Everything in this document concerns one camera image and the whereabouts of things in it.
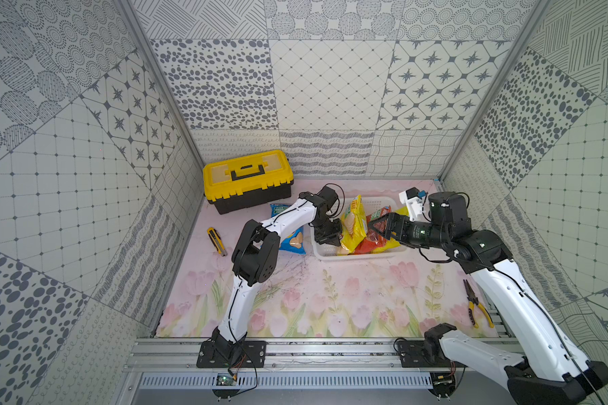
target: white plastic basket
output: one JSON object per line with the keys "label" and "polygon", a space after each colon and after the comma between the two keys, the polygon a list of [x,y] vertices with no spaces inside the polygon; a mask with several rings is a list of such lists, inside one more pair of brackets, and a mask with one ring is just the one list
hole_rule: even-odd
{"label": "white plastic basket", "polygon": [[[353,198],[348,198],[347,204],[351,204]],[[376,212],[377,209],[381,209],[385,206],[390,206],[392,211],[396,210],[396,203],[390,197],[363,197],[362,205],[365,208],[365,214],[369,215]],[[387,257],[393,257],[401,255],[407,249],[405,246],[394,247],[387,249],[382,253],[369,253],[367,255],[336,255],[337,246],[333,245],[319,245],[315,242],[313,232],[310,232],[310,242],[313,245],[313,254],[320,260],[323,261],[348,261],[348,260],[373,260],[373,259],[385,259]]]}

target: yellow toolbox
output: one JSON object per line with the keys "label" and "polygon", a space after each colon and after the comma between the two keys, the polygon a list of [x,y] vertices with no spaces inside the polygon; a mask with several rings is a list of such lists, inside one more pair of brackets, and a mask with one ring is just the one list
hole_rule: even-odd
{"label": "yellow toolbox", "polygon": [[293,171],[281,150],[210,163],[203,169],[205,197],[227,214],[289,198]]}

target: red snack bag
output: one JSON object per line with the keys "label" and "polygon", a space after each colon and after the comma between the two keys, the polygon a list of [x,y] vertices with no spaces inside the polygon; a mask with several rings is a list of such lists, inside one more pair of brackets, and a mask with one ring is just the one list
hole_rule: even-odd
{"label": "red snack bag", "polygon": [[[391,207],[390,206],[382,207],[381,209],[379,209],[375,213],[373,213],[371,215],[367,215],[367,218],[366,218],[367,222],[369,222],[371,220],[378,219],[378,218],[380,218],[383,215],[387,215],[387,214],[389,214],[390,211],[391,211]],[[381,228],[384,228],[384,226],[385,226],[385,223],[380,223],[379,224],[379,230],[382,231]],[[367,230],[367,236],[358,245],[358,247],[356,247],[356,250],[353,252],[353,254],[355,254],[355,255],[364,255],[365,253],[370,253],[372,250],[376,249],[377,247],[383,247],[383,246],[385,246],[386,243],[387,243],[387,239],[385,239],[381,235],[377,234],[372,229],[368,229]]]}

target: blue snack bag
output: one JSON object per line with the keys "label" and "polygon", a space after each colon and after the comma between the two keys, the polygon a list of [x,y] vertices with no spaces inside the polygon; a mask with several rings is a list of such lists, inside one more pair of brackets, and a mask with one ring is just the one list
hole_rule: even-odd
{"label": "blue snack bag", "polygon": [[[271,217],[282,213],[285,211],[289,204],[270,204],[270,209],[272,214]],[[304,226],[298,228],[297,231],[293,232],[292,235],[288,236],[288,238],[284,239],[283,242],[279,245],[279,250],[291,251],[293,253],[299,253],[300,255],[305,255],[306,251],[304,250]]]}

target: pliers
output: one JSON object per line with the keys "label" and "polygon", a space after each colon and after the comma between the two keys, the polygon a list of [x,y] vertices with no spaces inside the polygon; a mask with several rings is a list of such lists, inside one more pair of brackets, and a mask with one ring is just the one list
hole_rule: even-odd
{"label": "pliers", "polygon": [[473,289],[471,288],[471,285],[468,283],[467,280],[464,280],[464,287],[466,287],[466,296],[468,297],[468,316],[471,319],[471,323],[473,324],[473,327],[474,328],[480,327],[477,324],[475,317],[473,316],[473,309],[477,306],[480,309],[480,311],[482,311],[484,316],[486,316],[486,320],[489,321],[489,328],[494,328],[493,321],[491,320],[491,316],[489,315],[489,312],[487,312],[486,308],[484,308],[484,305],[482,303],[480,303],[480,300],[475,296],[475,293],[473,292]]}

